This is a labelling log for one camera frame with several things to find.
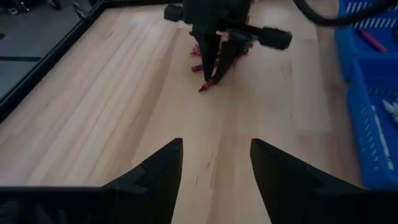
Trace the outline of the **black aluminium table frame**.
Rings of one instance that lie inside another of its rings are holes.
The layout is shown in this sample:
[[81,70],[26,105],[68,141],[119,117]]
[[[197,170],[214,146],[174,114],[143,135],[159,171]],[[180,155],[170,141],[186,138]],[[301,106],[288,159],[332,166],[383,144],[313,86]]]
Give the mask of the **black aluminium table frame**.
[[35,62],[35,65],[4,97],[0,98],[0,123],[15,110],[38,82],[46,76],[106,9],[127,6],[178,4],[181,2],[182,0],[97,0],[88,15],[84,19],[81,19],[45,56],[24,58],[28,62]]

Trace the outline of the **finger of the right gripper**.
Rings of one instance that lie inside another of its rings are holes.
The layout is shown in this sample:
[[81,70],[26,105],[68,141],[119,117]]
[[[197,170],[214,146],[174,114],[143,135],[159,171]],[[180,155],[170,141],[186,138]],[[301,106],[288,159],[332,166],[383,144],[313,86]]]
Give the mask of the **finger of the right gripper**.
[[207,82],[213,74],[221,36],[217,34],[197,33],[196,40],[201,53],[204,79]]
[[219,83],[232,67],[235,60],[248,52],[248,46],[235,42],[223,42],[221,44],[221,55],[215,74],[213,75],[213,83]]

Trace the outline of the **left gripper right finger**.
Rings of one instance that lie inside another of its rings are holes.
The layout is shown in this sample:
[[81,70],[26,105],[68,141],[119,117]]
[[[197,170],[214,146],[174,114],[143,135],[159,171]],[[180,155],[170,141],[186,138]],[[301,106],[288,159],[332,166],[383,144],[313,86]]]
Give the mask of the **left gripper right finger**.
[[262,139],[250,158],[272,224],[398,224],[398,191],[362,189]]

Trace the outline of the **blue slotted plastic basket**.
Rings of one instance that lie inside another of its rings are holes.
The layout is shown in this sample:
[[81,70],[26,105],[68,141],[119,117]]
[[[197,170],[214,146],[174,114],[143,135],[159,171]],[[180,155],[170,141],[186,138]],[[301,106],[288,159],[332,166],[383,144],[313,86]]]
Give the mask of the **blue slotted plastic basket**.
[[[364,185],[398,190],[398,126],[382,100],[398,103],[398,58],[358,57],[348,90],[348,108]],[[389,170],[371,106],[377,110],[394,170]]]
[[[366,31],[387,52],[377,51],[357,32],[358,29]],[[334,31],[342,75],[348,81],[351,79],[354,58],[358,56],[398,57],[398,3],[376,16]]]

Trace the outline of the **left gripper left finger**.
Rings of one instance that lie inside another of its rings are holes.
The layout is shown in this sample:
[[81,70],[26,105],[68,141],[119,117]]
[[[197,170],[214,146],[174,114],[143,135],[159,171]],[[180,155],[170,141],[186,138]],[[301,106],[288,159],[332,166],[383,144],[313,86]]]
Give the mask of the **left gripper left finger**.
[[171,224],[182,165],[175,138],[101,187],[0,187],[0,224]]

